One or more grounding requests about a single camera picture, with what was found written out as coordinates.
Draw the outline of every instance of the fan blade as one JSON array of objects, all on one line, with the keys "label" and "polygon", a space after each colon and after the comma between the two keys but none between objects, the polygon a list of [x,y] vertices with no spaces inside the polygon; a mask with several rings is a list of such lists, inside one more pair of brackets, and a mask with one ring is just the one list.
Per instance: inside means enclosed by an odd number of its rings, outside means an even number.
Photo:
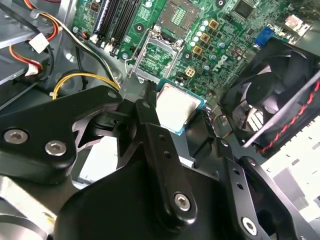
[{"label": "fan blade", "polygon": [[267,110],[262,110],[263,124],[266,124],[274,115],[269,113]]},{"label": "fan blade", "polygon": [[310,78],[309,60],[301,54],[292,51],[288,70],[282,81],[287,88],[278,95],[277,105],[282,108],[298,91],[306,81]]},{"label": "fan blade", "polygon": [[292,51],[285,76],[282,80],[282,84],[288,89],[292,88],[297,83],[300,83],[302,87],[308,75],[309,75],[308,59],[302,56],[301,54],[295,51]]},{"label": "fan blade", "polygon": [[249,113],[245,117],[245,120],[244,120],[243,125],[242,125],[242,129],[246,129],[247,128],[248,120],[256,113],[256,111],[258,111],[258,110],[256,108],[254,108],[254,107],[250,109]]},{"label": "fan blade", "polygon": [[288,56],[275,56],[267,59],[271,71],[276,74],[280,79],[284,79],[286,75],[286,69],[288,68],[290,57]]}]

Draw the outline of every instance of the orange wire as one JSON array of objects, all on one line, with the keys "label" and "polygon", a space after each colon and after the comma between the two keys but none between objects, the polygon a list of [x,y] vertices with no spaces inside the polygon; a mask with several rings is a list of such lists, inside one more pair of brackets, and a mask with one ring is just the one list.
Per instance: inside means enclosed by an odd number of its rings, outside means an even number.
[{"label": "orange wire", "polygon": [[9,46],[9,52],[10,52],[11,56],[14,57],[16,60],[18,60],[20,62],[23,62],[23,63],[26,63],[26,64],[36,65],[39,70],[42,69],[42,65],[40,63],[35,62],[33,60],[30,60],[30,59],[24,59],[22,57],[17,56],[16,53],[14,52],[14,50],[13,50],[12,45]]},{"label": "orange wire", "polygon": [[[28,6],[28,8],[30,9],[34,9],[34,7],[31,5],[30,1],[29,0],[23,0],[24,3]],[[51,36],[47,37],[47,40],[50,41],[52,40],[53,38],[55,38],[55,36],[58,34],[58,30],[59,30],[59,26],[57,25],[56,22],[50,20],[53,24],[53,33]]]}]

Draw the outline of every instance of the black wire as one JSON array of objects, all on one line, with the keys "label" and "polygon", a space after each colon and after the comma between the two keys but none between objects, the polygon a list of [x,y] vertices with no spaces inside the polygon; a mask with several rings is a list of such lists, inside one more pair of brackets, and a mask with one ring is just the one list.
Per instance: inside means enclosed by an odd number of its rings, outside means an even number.
[{"label": "black wire", "polygon": [[66,31],[65,33],[68,35],[68,37],[71,39],[71,41],[72,41],[77,47],[83,49],[83,51],[85,51],[87,54],[89,54],[89,55],[92,56],[94,59],[96,59],[96,60],[101,64],[103,70],[105,71],[106,76],[107,76],[111,81],[113,81],[113,78],[112,78],[111,74],[109,73],[108,68],[105,66],[105,64],[104,64],[99,58],[97,58],[96,55],[94,55],[92,52],[88,51],[86,48],[82,47],[79,43],[77,43],[77,42],[74,40],[74,38],[73,38],[67,31]]},{"label": "black wire", "polygon": [[[78,46],[75,46],[75,55],[76,55],[76,61],[78,63],[79,70],[83,72],[84,68],[82,67],[82,64],[81,64],[80,48]],[[81,90],[86,90],[89,82],[85,78],[85,76],[81,76],[81,79],[82,79],[82,89]]]},{"label": "black wire", "polygon": [[[36,26],[34,26],[32,23],[27,21],[25,18],[23,18],[22,16],[20,16],[15,11],[11,10],[9,7],[7,7],[6,5],[4,5],[1,2],[0,2],[0,9],[2,11],[4,11],[8,16],[10,16],[11,18],[15,19],[16,21],[18,21],[22,25],[26,26],[28,29],[30,29],[31,31],[33,31],[37,35],[41,34],[41,32],[39,31],[39,29]],[[46,50],[49,53],[49,64],[48,64],[48,66],[50,66],[50,70],[47,71],[46,75],[42,79],[39,80],[40,82],[45,82],[46,80],[49,79],[49,77],[51,76],[52,72],[54,71],[54,66],[55,66],[55,56],[54,56],[54,52],[53,52],[50,44],[46,47]]]}]

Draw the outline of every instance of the silver screw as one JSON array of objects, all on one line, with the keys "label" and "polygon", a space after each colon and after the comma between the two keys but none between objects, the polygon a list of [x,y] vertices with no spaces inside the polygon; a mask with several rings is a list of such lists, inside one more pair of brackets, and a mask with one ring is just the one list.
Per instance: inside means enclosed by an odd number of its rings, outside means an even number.
[{"label": "silver screw", "polygon": [[227,141],[225,141],[225,140],[223,140],[223,139],[221,139],[221,143],[222,143],[225,147],[228,147],[228,146],[229,146],[229,144],[227,143]]},{"label": "silver screw", "polygon": [[57,140],[48,142],[44,149],[47,154],[56,157],[62,156],[67,152],[67,146],[63,142]]},{"label": "silver screw", "polygon": [[28,134],[20,129],[11,129],[5,132],[3,138],[10,144],[23,144],[28,140]]},{"label": "silver screw", "polygon": [[248,233],[250,233],[252,236],[256,236],[258,234],[256,225],[249,218],[242,218],[242,224],[244,228],[248,231]]},{"label": "silver screw", "polygon": [[127,60],[128,57],[129,57],[128,54],[126,54],[126,53],[122,54],[122,59]]},{"label": "silver screw", "polygon": [[256,161],[253,160],[251,157],[247,157],[247,160],[252,166],[256,166]]},{"label": "silver screw", "polygon": [[78,31],[79,31],[79,28],[77,28],[76,26],[74,26],[74,27],[72,28],[72,32],[74,32],[75,34],[76,34]]},{"label": "silver screw", "polygon": [[113,92],[108,92],[108,96],[113,98],[113,99],[116,99],[117,98],[117,95],[114,94]]},{"label": "silver screw", "polygon": [[146,103],[146,102],[144,102],[144,103],[142,103],[143,104],[143,106],[145,106],[146,108],[150,108],[150,105],[148,104],[148,103]]},{"label": "silver screw", "polygon": [[187,212],[190,210],[190,201],[185,195],[177,193],[174,196],[174,202],[182,211]]}]

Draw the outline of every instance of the black fan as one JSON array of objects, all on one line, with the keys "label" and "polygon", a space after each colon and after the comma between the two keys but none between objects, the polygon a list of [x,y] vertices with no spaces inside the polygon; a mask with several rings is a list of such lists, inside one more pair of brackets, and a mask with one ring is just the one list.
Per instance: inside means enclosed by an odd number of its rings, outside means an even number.
[{"label": "black fan", "polygon": [[263,69],[244,83],[242,98],[253,107],[246,115],[244,129],[256,110],[262,112],[266,123],[312,76],[309,60],[295,50],[266,58],[256,68]]},{"label": "black fan", "polygon": [[[259,51],[221,98],[221,110],[242,145],[271,118],[273,125],[255,139],[256,146],[269,144],[291,121],[312,89],[305,91],[281,117],[273,116],[315,75],[318,62],[318,56],[275,38]],[[259,121],[255,127],[251,118]]]}]

